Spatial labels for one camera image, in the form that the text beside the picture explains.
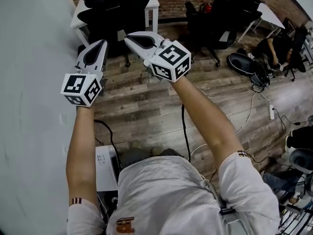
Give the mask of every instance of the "power strip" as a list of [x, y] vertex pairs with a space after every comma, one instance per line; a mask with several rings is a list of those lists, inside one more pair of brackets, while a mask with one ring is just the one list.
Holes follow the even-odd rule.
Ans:
[[273, 105], [270, 104], [268, 106], [268, 108], [269, 108], [269, 119], [270, 120], [274, 120], [275, 119], [275, 115], [274, 115], [274, 110], [273, 110], [274, 107], [273, 107]]

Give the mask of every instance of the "shirt logo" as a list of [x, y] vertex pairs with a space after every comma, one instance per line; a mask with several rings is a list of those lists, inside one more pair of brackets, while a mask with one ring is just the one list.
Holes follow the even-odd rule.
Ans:
[[116, 231], [118, 233], [134, 233], [135, 229], [132, 228], [132, 220], [134, 220], [134, 217], [126, 217], [126, 218], [120, 218], [116, 222]]

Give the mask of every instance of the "table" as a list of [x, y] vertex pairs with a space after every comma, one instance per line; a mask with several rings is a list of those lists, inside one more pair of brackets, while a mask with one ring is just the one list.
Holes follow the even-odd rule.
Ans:
[[[157, 21], [158, 21], [158, 8], [160, 4], [158, 0], [149, 0], [145, 8], [145, 23], [146, 27], [149, 27], [149, 10], [152, 10], [152, 31], [157, 33]], [[77, 7], [75, 9], [72, 21], [70, 23], [70, 28], [72, 28], [79, 39], [82, 41], [83, 45], [88, 47], [89, 42], [87, 36], [80, 30], [81, 27], [86, 26], [87, 24], [78, 19], [77, 15], [85, 10], [89, 10], [85, 6], [84, 0], [79, 0]]]
[[[255, 31], [256, 27], [259, 26], [259, 24], [262, 21], [266, 21], [269, 22], [273, 25], [276, 25], [276, 28], [266, 37], [269, 38], [271, 34], [273, 34], [275, 32], [275, 30], [277, 30], [278, 28], [285, 28], [284, 25], [280, 22], [280, 20], [277, 18], [277, 16], [274, 14], [274, 12], [271, 11], [271, 9], [265, 4], [265, 3], [260, 3], [259, 7], [257, 9], [258, 11], [262, 12], [262, 16], [260, 18], [260, 21], [258, 22], [258, 24], [255, 26], [255, 28], [253, 29], [253, 31]], [[250, 23], [250, 25], [248, 26], [248, 28], [244, 31], [244, 33], [241, 35], [241, 37], [238, 39], [238, 43], [241, 41], [241, 39], [245, 36], [245, 34], [248, 32], [248, 30], [251, 28], [251, 26], [254, 24], [253, 21], [252, 23]]]

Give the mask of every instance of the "white box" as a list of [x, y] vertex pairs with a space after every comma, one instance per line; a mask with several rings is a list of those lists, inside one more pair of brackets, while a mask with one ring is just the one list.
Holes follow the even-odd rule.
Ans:
[[190, 70], [191, 53], [178, 41], [174, 41], [165, 48], [157, 49], [149, 62], [155, 76], [176, 82]]
[[117, 190], [117, 178], [112, 165], [116, 153], [112, 145], [96, 147], [96, 188], [97, 191]]
[[102, 87], [96, 74], [65, 74], [61, 94], [74, 105], [90, 107]]

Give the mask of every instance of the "hand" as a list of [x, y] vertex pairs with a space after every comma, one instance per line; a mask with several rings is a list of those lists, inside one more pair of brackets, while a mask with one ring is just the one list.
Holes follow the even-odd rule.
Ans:
[[273, 64], [274, 64], [274, 65], [277, 65], [277, 64], [278, 64], [278, 58], [277, 58], [277, 56], [274, 55], [274, 56], [273, 56], [273, 59], [274, 59], [274, 60], [273, 60]]

